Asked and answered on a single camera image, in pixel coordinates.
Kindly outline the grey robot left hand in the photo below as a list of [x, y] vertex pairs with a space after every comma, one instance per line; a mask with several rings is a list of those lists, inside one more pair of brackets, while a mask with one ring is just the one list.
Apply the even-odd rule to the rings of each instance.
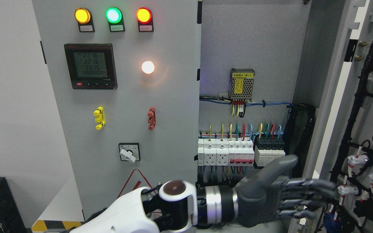
[[279, 157], [234, 187], [240, 225], [254, 227], [283, 218], [314, 219], [315, 210], [336, 197], [334, 182], [287, 176], [298, 162], [296, 155]]

